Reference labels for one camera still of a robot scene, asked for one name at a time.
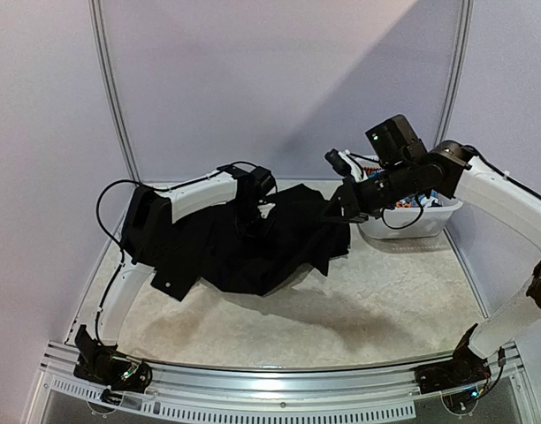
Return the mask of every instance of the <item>glass panel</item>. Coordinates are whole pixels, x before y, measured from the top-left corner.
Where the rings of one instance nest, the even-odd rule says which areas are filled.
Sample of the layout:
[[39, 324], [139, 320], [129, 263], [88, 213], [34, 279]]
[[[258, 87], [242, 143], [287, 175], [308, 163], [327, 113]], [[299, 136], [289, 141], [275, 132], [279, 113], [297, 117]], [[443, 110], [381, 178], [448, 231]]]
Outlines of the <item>glass panel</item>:
[[[94, 405], [95, 411], [88, 404], [76, 397], [52, 392], [42, 419], [43, 424], [153, 424], [167, 422], [147, 416], [123, 411], [110, 413], [101, 406]], [[416, 419], [396, 422], [414, 422], [415, 424], [455, 424], [458, 416], [449, 413], [440, 397], [421, 399], [415, 402]], [[493, 393], [482, 399], [472, 416], [461, 418], [463, 424], [522, 424], [518, 407], [515, 403], [512, 384], [508, 379], [499, 383]]]

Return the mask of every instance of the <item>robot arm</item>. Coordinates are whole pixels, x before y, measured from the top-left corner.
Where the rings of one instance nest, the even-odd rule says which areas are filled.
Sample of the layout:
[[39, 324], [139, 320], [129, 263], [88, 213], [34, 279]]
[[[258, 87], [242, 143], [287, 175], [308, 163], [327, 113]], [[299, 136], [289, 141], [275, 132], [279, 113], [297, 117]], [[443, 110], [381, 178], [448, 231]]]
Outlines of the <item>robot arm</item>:
[[[402, 116], [388, 119], [369, 130], [383, 172], [355, 182], [344, 175], [336, 192], [344, 209], [341, 218], [362, 222], [379, 217], [396, 201], [431, 189], [479, 207], [523, 235], [541, 251], [541, 196], [490, 165], [473, 148], [444, 141], [430, 152]], [[334, 170], [340, 159], [326, 155]], [[504, 343], [541, 319], [541, 262], [521, 290], [484, 322], [468, 330], [453, 360], [417, 370], [423, 392], [473, 383], [489, 374], [486, 359]]]
[[263, 167], [255, 166], [247, 172], [230, 164], [171, 188], [135, 188], [120, 240], [129, 261], [120, 265], [104, 293], [97, 311], [95, 337], [105, 345], [117, 343], [123, 321], [143, 283], [156, 276], [171, 254], [174, 223], [208, 206], [234, 201], [238, 231], [256, 237], [269, 226], [259, 209], [260, 201], [275, 186], [271, 172]]

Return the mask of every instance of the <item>black cloth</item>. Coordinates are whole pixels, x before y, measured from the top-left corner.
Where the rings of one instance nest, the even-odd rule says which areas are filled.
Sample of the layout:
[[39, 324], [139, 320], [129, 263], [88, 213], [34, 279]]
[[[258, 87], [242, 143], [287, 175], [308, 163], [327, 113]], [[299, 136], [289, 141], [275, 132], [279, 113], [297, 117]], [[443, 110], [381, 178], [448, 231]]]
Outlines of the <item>black cloth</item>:
[[[302, 263], [327, 276], [330, 258], [348, 253], [349, 225], [320, 221], [328, 204], [320, 192], [297, 185], [267, 201], [276, 206], [266, 218], [272, 225], [264, 237], [239, 237], [233, 201], [175, 223], [178, 248], [157, 267], [153, 287], [182, 300], [202, 276], [222, 292], [263, 296]], [[331, 207], [338, 215], [339, 205]]]

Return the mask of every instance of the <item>black cable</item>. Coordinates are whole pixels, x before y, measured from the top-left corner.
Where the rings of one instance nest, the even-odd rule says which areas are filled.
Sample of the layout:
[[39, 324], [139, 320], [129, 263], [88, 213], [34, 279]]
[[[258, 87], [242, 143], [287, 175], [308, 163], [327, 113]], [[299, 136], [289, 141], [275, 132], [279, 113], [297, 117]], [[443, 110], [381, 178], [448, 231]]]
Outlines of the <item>black cable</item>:
[[494, 383], [492, 384], [491, 387], [489, 387], [488, 389], [486, 389], [482, 395], [478, 396], [478, 397], [475, 397], [476, 400], [479, 400], [479, 399], [482, 399], [484, 398], [488, 393], [491, 392], [492, 389], [494, 389], [497, 384], [499, 383], [500, 381], [500, 377], [502, 377], [502, 372], [504, 371], [504, 366], [507, 364], [507, 354], [504, 350], [504, 347], [500, 347], [499, 348], [499, 367], [500, 367], [500, 371], [499, 371], [499, 375], [497, 376], [497, 379], [494, 381]]
[[383, 224], [386, 225], [391, 230], [404, 230], [405, 228], [409, 227], [410, 225], [414, 225], [415, 223], [417, 223], [420, 220], [420, 218], [422, 217], [422, 215], [423, 215], [424, 207], [423, 207], [423, 204], [420, 202], [420, 199], [418, 198], [418, 195], [414, 196], [414, 198], [415, 198], [416, 203], [420, 207], [420, 213], [418, 214], [418, 216], [416, 218], [414, 218], [414, 221], [412, 221], [411, 223], [407, 223], [405, 225], [402, 225], [401, 227], [392, 227], [391, 225], [386, 223], [386, 220], [385, 220], [386, 208], [383, 208], [381, 210], [381, 212], [380, 212], [380, 218], [383, 220]]
[[514, 184], [515, 186], [518, 186], [519, 188], [521, 188], [522, 190], [524, 190], [525, 192], [537, 197], [538, 199], [541, 200], [541, 194], [540, 193], [537, 193], [535, 192], [534, 190], [532, 190], [531, 188], [525, 186], [524, 184], [522, 184], [520, 181], [510, 177], [510, 176], [506, 176], [505, 173], [500, 170], [499, 168], [497, 168], [495, 165], [493, 165], [492, 163], [490, 163], [489, 161], [486, 160], [486, 158], [481, 154], [481, 152], [479, 152], [475, 147], [473, 146], [470, 146], [470, 145], [465, 145], [463, 146], [464, 148], [466, 148], [467, 150], [470, 150], [471, 153], [473, 153], [475, 156], [478, 156], [481, 161], [483, 161], [483, 163], [488, 166], [489, 168], [491, 168], [492, 170], [494, 170], [497, 174], [499, 174], [501, 177], [504, 177], [506, 178], [508, 181], [510, 181], [512, 184]]
[[353, 152], [351, 152], [349, 155], [352, 156], [352, 157], [358, 157], [359, 159], [363, 159], [365, 161], [380, 164], [380, 161], [378, 159], [371, 159], [370, 157], [363, 156], [363, 155], [357, 155], [356, 153], [353, 153]]
[[497, 376], [497, 379], [494, 381], [492, 386], [489, 387], [487, 390], [485, 390], [481, 396], [476, 397], [475, 400], [480, 400], [480, 399], [484, 398], [486, 395], [488, 395], [489, 393], [491, 393], [491, 390], [494, 389], [497, 386], [497, 384], [499, 383], [500, 377], [502, 377], [502, 372], [503, 371], [504, 371], [504, 366], [500, 367], [499, 375]]

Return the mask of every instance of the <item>basket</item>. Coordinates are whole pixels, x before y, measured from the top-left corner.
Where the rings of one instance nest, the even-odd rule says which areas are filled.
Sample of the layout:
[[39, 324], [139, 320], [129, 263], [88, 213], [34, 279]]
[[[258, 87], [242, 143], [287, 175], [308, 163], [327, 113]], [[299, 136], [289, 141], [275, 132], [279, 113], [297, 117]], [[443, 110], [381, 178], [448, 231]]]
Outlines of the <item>basket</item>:
[[[369, 173], [378, 170], [378, 164], [364, 159], [358, 159], [359, 164]], [[445, 227], [454, 211], [463, 206], [463, 202], [456, 199], [447, 199], [439, 194], [438, 199], [443, 205], [440, 208], [425, 208], [422, 217], [414, 224], [402, 230], [393, 230], [387, 227], [382, 219], [370, 218], [359, 224], [359, 228], [373, 239], [417, 239], [420, 237], [436, 237]], [[396, 208], [385, 211], [386, 223], [392, 227], [402, 227], [411, 223], [420, 213], [419, 208]]]

